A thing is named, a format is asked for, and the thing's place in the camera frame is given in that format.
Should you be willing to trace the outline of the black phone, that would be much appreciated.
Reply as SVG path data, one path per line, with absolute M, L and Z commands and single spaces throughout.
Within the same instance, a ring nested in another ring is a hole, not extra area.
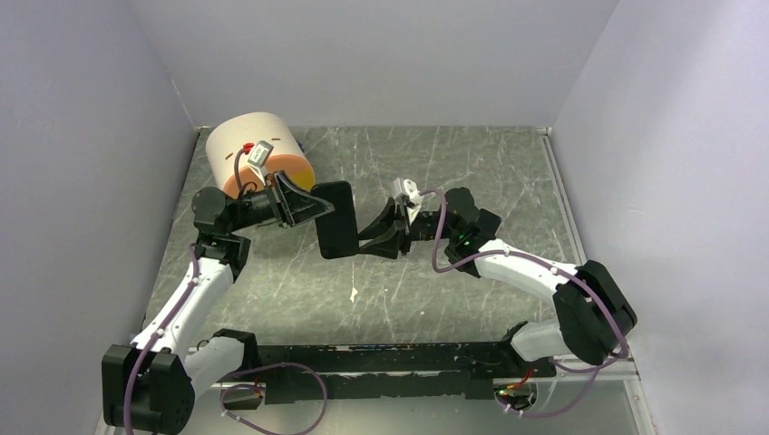
M 324 259 L 355 256 L 359 250 L 353 190 L 339 180 L 315 185 L 310 193 L 334 206 L 334 210 L 315 219 L 320 254 Z

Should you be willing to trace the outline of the white cylindrical drawer box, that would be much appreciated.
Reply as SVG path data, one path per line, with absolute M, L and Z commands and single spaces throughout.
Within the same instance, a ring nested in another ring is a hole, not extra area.
M 247 165 L 244 146 L 265 140 L 274 146 L 268 161 L 269 174 L 283 170 L 302 189 L 316 184 L 315 172 L 297 145 L 289 127 L 275 114 L 251 112 L 217 126 L 208 136 L 205 151 L 216 186 L 231 198 L 236 198 L 247 182 L 251 189 L 262 190 L 259 179 Z

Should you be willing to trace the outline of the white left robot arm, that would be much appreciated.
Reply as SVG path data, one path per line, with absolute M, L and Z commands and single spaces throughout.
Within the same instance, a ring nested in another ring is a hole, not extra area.
M 244 269 L 247 227 L 278 223 L 295 227 L 328 215 L 334 205 L 297 186 L 284 171 L 260 191 L 236 198 L 216 187 L 191 201 L 198 236 L 180 285 L 148 325 L 128 344 L 114 344 L 102 358 L 102 406 L 106 424 L 127 433 L 178 434 L 195 401 L 213 383 L 231 375 L 251 379 L 261 359 L 253 333 L 224 329 L 192 353 L 198 330 Z

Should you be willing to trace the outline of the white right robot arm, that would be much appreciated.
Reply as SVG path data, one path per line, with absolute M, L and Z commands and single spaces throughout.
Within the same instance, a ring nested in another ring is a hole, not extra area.
M 504 337 L 498 360 L 511 376 L 568 354 L 593 370 L 627 358 L 638 317 L 608 269 L 595 260 L 575 265 L 533 255 L 499 238 L 500 226 L 501 217 L 478 208 L 467 188 L 399 190 L 357 237 L 360 253 L 392 259 L 414 242 L 431 242 L 434 272 L 501 282 L 551 304 L 553 319 L 523 322 Z

